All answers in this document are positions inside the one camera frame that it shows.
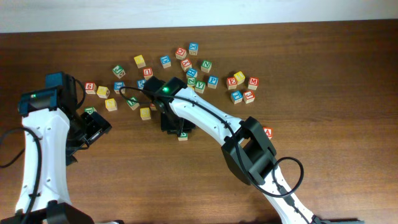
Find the wooden block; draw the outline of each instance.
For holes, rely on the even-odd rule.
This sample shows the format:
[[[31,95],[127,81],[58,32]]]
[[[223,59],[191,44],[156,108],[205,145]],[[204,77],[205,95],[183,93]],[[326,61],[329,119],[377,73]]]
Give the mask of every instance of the wooden block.
[[[95,94],[97,92],[97,86],[95,83],[86,83],[85,90],[87,94]]]
[[[116,67],[114,67],[112,69],[112,72],[118,78],[121,78],[126,74],[126,72],[123,70],[122,66],[120,66],[120,65],[117,65]]]
[[[143,71],[145,80],[148,80],[150,77],[154,76],[152,73],[152,68],[144,68]]]
[[[131,97],[130,100],[138,101],[137,98],[135,98],[135,97]],[[139,103],[129,101],[129,100],[126,100],[126,102],[132,110],[135,110],[139,107]]]
[[[210,72],[210,69],[211,69],[211,62],[209,62],[209,61],[207,61],[207,60],[204,60],[204,61],[201,63],[200,70],[202,70],[203,72],[209,73],[209,72]]]
[[[189,77],[187,78],[187,86],[194,87],[197,84],[197,79]]]
[[[231,94],[231,100],[234,104],[242,102],[242,93],[238,90]]]
[[[116,103],[116,100],[114,98],[105,100],[105,107],[108,109],[108,111],[115,111],[118,109],[118,104]]]
[[[138,88],[140,88],[141,90],[144,89],[145,81],[146,81],[146,80],[138,80],[138,81],[137,81],[137,86],[138,86]]]
[[[189,54],[190,55],[198,55],[199,44],[198,43],[189,43]]]
[[[254,99],[255,96],[252,90],[243,93],[243,100],[245,103],[251,103]]]
[[[85,108],[85,112],[87,112],[88,114],[92,114],[94,112],[97,112],[97,110],[94,108],[94,106],[92,106],[89,108]]]
[[[170,60],[170,57],[168,55],[161,57],[160,62],[162,62],[163,68],[168,68],[172,66],[172,61]]]
[[[209,80],[207,81],[207,87],[208,88],[217,88],[217,84],[218,84],[218,77],[210,75]]]
[[[142,120],[150,119],[150,109],[149,108],[141,108],[139,110],[139,113],[141,114]]]
[[[109,91],[108,87],[106,86],[99,86],[97,89],[97,95],[100,98],[108,99],[108,96],[111,92]]]
[[[268,136],[268,138],[271,140],[274,130],[272,128],[264,127],[264,131],[266,132],[266,135]]]
[[[197,81],[197,84],[195,85],[195,92],[197,93],[203,93],[205,91],[206,83],[202,81]]]
[[[150,104],[149,104],[149,108],[150,108],[152,111],[157,111],[156,106],[155,106],[155,104],[153,104],[153,103],[150,103]]]
[[[124,86],[124,82],[115,82],[113,85],[113,90],[116,94],[120,94],[119,89]],[[126,89],[122,89],[122,93],[125,94],[126,93]]]
[[[234,74],[236,81],[238,81],[238,85],[244,83],[244,75],[242,72],[237,72]]]
[[[187,133],[181,133],[180,137],[178,137],[179,141],[186,141],[188,140],[188,134]]]
[[[136,61],[138,68],[142,68],[142,67],[146,66],[144,57],[142,55],[138,55],[138,56],[134,57],[134,60]]]
[[[229,90],[233,90],[236,89],[238,83],[236,82],[236,79],[234,77],[231,77],[226,79],[226,86]]]
[[[248,89],[249,90],[257,90],[258,86],[259,86],[259,79],[251,77],[249,79]]]
[[[188,69],[192,68],[192,63],[189,59],[185,59],[181,61],[181,67],[184,72],[186,72]]]
[[[189,77],[196,78],[197,76],[198,76],[198,71],[196,69],[194,69],[194,68],[188,69],[187,78],[189,78]]]
[[[184,60],[184,58],[185,58],[186,56],[187,56],[187,50],[182,49],[181,47],[179,47],[179,48],[177,49],[177,51],[175,52],[175,57],[176,57],[177,59]]]

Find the wooden table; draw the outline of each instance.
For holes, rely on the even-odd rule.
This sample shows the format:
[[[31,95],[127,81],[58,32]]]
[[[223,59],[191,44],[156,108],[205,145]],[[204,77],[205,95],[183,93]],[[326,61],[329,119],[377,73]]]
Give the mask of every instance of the wooden table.
[[[160,114],[142,121],[113,91],[120,64],[127,85],[142,79],[133,57],[142,54],[154,75],[185,78],[177,47],[198,42],[200,69],[213,62],[217,89],[203,98],[233,116],[253,116],[274,128],[277,157],[305,166],[297,196],[322,218],[398,222],[398,21],[319,22],[171,29],[124,29],[0,34],[0,131],[19,126],[21,93],[44,87],[44,75],[64,71],[110,88],[118,102],[88,95],[113,126],[67,167],[73,205],[97,222],[237,223],[277,220],[271,204],[228,170],[217,144],[200,129],[186,142],[162,133]],[[172,67],[159,58],[169,55]],[[233,105],[226,77],[259,77],[254,103]],[[207,81],[199,72],[199,79]],[[246,84],[238,89],[245,90]],[[140,93],[130,92],[139,99]],[[21,134],[0,150],[4,164],[24,147]],[[21,190],[23,159],[0,170],[0,218],[10,217]],[[291,186],[299,176],[282,164]]]

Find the black cable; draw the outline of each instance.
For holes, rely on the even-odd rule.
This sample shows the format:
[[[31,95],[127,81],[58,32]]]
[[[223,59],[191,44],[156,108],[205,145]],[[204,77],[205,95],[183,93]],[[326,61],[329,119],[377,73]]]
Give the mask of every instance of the black cable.
[[[223,118],[221,118],[220,116],[218,116],[217,114],[215,114],[214,112],[212,112],[211,110],[209,110],[208,108],[205,108],[204,106],[198,104],[196,101],[193,101],[193,100],[190,100],[190,99],[187,99],[187,98],[184,98],[184,97],[180,97],[180,96],[169,96],[169,95],[163,95],[163,94],[153,93],[153,92],[151,92],[151,91],[141,90],[140,88],[135,88],[135,87],[130,87],[130,86],[123,86],[123,87],[121,87],[121,88],[119,89],[120,93],[121,93],[121,90],[122,90],[123,88],[141,91],[141,92],[143,92],[144,94],[152,95],[152,96],[155,97],[155,98],[163,97],[163,98],[173,98],[173,99],[178,99],[178,100],[184,100],[184,101],[187,101],[187,102],[192,103],[193,105],[199,106],[201,109],[205,110],[207,113],[213,115],[215,118],[217,118],[218,120],[220,120],[221,123],[223,123],[223,124],[225,125],[225,127],[228,128],[229,131],[230,131],[231,134],[232,134],[231,138],[233,138],[233,139],[234,139],[234,142],[235,142],[236,157],[238,158],[239,165],[240,165],[241,168],[242,168],[243,174],[249,179],[250,183],[251,183],[253,186],[255,186],[255,188],[257,188],[261,193],[263,193],[263,194],[265,194],[265,195],[268,195],[268,196],[270,196],[270,197],[284,198],[284,197],[287,197],[287,196],[291,195],[292,193],[294,193],[294,192],[300,187],[300,185],[301,185],[301,183],[302,183],[302,181],[303,181],[303,178],[304,178],[304,167],[303,167],[302,163],[301,163],[298,159],[293,158],[293,157],[283,157],[283,158],[279,159],[279,160],[275,163],[274,168],[272,169],[272,178],[274,179],[275,184],[278,185],[278,182],[277,182],[277,180],[276,180],[276,178],[275,178],[275,169],[277,168],[278,164],[279,164],[280,162],[282,162],[283,160],[286,160],[286,159],[290,159],[290,160],[293,160],[293,161],[295,161],[295,162],[298,163],[298,165],[300,166],[300,178],[298,179],[298,182],[296,183],[296,185],[294,186],[294,188],[293,188],[290,192],[287,192],[286,194],[276,195],[276,194],[272,194],[272,193],[270,193],[270,192],[268,192],[268,191],[262,189],[259,185],[257,185],[257,184],[252,180],[252,178],[251,178],[251,176],[250,176],[248,170],[245,168],[245,166],[244,166],[244,164],[243,164],[242,157],[241,157],[241,153],[240,153],[239,146],[238,146],[238,140],[236,139],[236,136],[234,135],[234,131],[232,130],[231,126],[230,126],[230,125],[228,124],[228,122],[225,121]],[[129,98],[127,98],[126,96],[124,96],[122,93],[121,93],[120,95],[121,95],[125,100],[130,100]]]
[[[85,91],[85,87],[83,86],[83,84],[78,79],[75,79],[75,80],[76,80],[77,83],[79,83],[79,85],[81,87],[81,90],[83,90],[83,99],[81,99],[81,101],[76,105],[76,109],[79,109],[83,105],[83,103],[85,102],[86,91]]]
[[[33,205],[35,203],[35,200],[37,197],[37,192],[39,191],[40,174],[42,172],[42,148],[41,148],[41,145],[39,142],[39,140],[40,140],[39,137],[37,137],[37,135],[31,129],[26,128],[26,127],[13,128],[13,129],[6,131],[0,138],[0,146],[5,137],[7,137],[11,133],[14,133],[14,132],[20,131],[20,130],[26,131],[29,134],[31,134],[33,137],[33,140],[35,141],[36,146],[37,146],[37,170],[36,170],[35,185],[33,186],[33,193],[30,197],[30,202],[29,202],[29,205],[25,212],[25,216],[21,221],[22,224],[25,224],[28,219],[29,213],[32,211]]]
[[[17,155],[15,158],[13,158],[9,163],[7,163],[6,165],[0,165],[0,168],[4,169],[4,168],[7,168],[7,167],[11,166],[13,163],[15,163],[15,161],[18,160],[18,158],[19,158],[21,155],[23,155],[24,152],[25,152],[25,148],[23,148],[23,150],[21,150],[21,151],[18,153],[18,155]]]
[[[307,220],[307,218],[305,218],[304,214],[303,214],[295,205],[293,205],[293,208],[294,208],[294,210],[295,210],[298,214],[301,215],[301,217],[303,217],[303,219],[305,220],[305,222],[306,222],[307,224],[311,224],[311,223]]]

